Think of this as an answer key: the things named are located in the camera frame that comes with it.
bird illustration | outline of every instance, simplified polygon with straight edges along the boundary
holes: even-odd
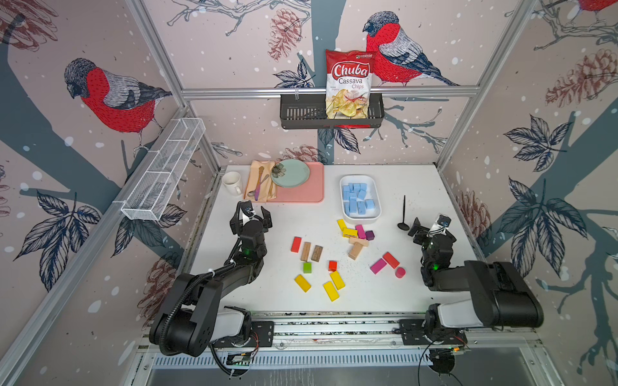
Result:
[[[391,11],[377,12],[367,20],[367,51],[376,53],[374,73],[386,82],[404,86],[415,78],[434,78],[449,86],[457,86],[442,76],[423,54],[423,48],[405,34],[399,18]]]
[[[115,75],[83,58],[67,66],[64,81],[71,97],[81,96],[107,127],[121,133],[139,133],[140,144],[133,149],[133,156],[139,149],[148,150],[142,145],[142,130],[151,120],[163,130],[155,120],[155,109],[172,94],[170,91],[148,86],[133,77]]]

white wire basket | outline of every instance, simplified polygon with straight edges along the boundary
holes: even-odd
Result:
[[[199,118],[181,118],[148,170],[122,205],[131,220],[160,220],[176,185],[206,130]]]

black spoon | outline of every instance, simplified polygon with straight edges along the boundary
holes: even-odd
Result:
[[[405,223],[405,196],[404,196],[404,218],[401,220],[399,224],[397,224],[397,226],[401,230],[405,230],[405,231],[410,230],[410,227]]]

teal plate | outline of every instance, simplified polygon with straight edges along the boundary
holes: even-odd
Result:
[[[273,167],[271,177],[282,188],[295,188],[309,179],[309,167],[298,159],[285,159]]]

black basket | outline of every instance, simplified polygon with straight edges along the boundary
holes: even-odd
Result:
[[[382,94],[369,95],[369,118],[328,119],[326,117],[326,94],[281,95],[281,127],[287,130],[298,128],[378,128],[384,119]]]

